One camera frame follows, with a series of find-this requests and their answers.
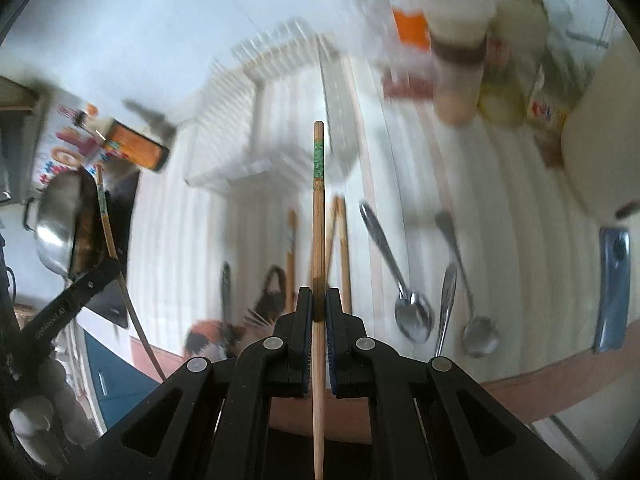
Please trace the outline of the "green-band wooden chopstick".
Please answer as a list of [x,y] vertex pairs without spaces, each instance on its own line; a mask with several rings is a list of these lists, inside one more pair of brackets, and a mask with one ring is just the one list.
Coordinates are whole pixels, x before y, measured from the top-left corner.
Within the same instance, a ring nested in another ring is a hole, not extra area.
[[311,405],[314,478],[323,478],[324,464],[324,390],[326,390],[326,196],[324,195],[324,125],[314,123],[312,153],[312,263],[311,279],[314,295],[311,337]]

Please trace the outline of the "plain bamboo chopstick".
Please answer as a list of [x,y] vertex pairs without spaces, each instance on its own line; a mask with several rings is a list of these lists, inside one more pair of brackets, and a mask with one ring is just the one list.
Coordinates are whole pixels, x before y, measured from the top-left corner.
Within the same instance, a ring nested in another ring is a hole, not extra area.
[[349,244],[348,229],[346,218],[345,197],[338,198],[338,228],[340,229],[340,246],[341,246],[341,282],[342,282],[342,306],[343,311],[352,314],[352,283],[350,282],[350,261],[349,261]]

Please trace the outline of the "blue smartphone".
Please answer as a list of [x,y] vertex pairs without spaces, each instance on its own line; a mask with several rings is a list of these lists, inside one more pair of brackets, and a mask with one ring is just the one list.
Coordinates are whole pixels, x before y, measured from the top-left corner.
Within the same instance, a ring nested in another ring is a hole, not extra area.
[[630,236],[626,229],[602,228],[599,233],[601,281],[593,351],[620,350],[625,341],[631,285]]

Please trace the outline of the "brown-band plastic cup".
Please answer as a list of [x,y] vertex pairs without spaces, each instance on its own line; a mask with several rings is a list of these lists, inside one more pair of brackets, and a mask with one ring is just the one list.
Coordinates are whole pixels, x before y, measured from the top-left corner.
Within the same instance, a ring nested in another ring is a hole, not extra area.
[[434,60],[436,115],[459,127],[475,116],[484,75],[487,34],[496,14],[490,0],[422,0]]

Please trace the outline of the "clear plastic utensil basket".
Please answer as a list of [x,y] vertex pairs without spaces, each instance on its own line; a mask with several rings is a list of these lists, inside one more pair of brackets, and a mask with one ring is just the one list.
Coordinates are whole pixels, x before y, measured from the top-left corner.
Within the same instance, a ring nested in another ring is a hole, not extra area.
[[326,180],[347,177],[358,157],[355,97],[335,39],[289,20],[232,54],[235,66],[213,68],[201,92],[186,184],[236,200],[309,188],[315,122]]

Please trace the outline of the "large hammered steel spoon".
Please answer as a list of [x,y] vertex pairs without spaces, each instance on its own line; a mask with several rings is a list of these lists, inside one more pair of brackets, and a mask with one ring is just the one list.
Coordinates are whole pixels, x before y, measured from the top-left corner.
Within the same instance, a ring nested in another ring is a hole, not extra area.
[[401,333],[414,344],[425,344],[434,326],[433,308],[422,292],[411,288],[402,276],[390,243],[370,205],[363,200],[359,204],[359,211],[371,240],[381,253],[397,286],[398,295],[394,307],[396,324]]

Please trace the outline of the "small red-logo packet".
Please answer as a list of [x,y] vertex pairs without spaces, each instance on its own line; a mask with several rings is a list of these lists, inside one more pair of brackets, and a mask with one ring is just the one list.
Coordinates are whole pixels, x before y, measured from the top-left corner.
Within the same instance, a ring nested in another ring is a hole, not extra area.
[[551,96],[536,93],[529,98],[526,119],[539,129],[561,133],[568,116],[570,109]]

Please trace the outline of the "dark soy sauce bottle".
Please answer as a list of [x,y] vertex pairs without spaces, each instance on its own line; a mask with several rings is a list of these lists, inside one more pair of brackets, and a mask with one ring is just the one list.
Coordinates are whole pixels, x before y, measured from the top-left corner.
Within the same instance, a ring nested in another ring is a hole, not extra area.
[[113,117],[97,118],[86,112],[78,112],[74,117],[74,125],[88,132],[101,150],[143,169],[160,171],[168,159],[168,148]]

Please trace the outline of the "silver-band wooden chopstick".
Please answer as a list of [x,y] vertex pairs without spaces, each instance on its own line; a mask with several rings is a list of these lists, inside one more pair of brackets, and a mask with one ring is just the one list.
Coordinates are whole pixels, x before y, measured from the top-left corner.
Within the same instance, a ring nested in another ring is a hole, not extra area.
[[288,313],[295,310],[296,232],[297,214],[296,211],[291,208],[288,211],[288,250],[286,251],[285,311]]

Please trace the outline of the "bamboo chopstick thick top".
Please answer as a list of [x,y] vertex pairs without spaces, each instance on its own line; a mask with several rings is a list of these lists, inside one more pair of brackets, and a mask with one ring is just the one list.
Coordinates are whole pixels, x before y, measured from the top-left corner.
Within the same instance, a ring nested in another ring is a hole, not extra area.
[[336,216],[338,211],[338,203],[340,202],[340,196],[334,195],[329,210],[328,226],[326,227],[326,279],[329,279],[329,274],[332,266],[333,245],[335,236]]

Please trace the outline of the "orange-label plastic bottle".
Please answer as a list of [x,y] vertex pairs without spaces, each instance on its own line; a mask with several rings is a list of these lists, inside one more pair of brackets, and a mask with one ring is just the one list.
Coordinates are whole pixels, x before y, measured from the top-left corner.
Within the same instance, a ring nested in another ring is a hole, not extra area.
[[431,56],[422,0],[388,0],[395,26],[392,66],[403,75],[423,75]]

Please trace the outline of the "yellowish glass jar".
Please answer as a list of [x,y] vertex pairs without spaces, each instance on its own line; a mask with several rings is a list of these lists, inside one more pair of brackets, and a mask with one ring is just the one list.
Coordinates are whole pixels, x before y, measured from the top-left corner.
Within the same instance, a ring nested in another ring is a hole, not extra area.
[[516,128],[524,122],[525,104],[514,78],[486,79],[480,86],[480,114],[495,126]]

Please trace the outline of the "steel wok with lid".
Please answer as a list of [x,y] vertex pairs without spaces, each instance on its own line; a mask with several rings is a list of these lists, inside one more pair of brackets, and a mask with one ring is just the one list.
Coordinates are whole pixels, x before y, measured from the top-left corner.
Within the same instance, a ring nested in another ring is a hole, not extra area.
[[41,263],[75,281],[103,254],[98,189],[80,167],[57,174],[37,197],[26,200],[23,228],[32,232]]

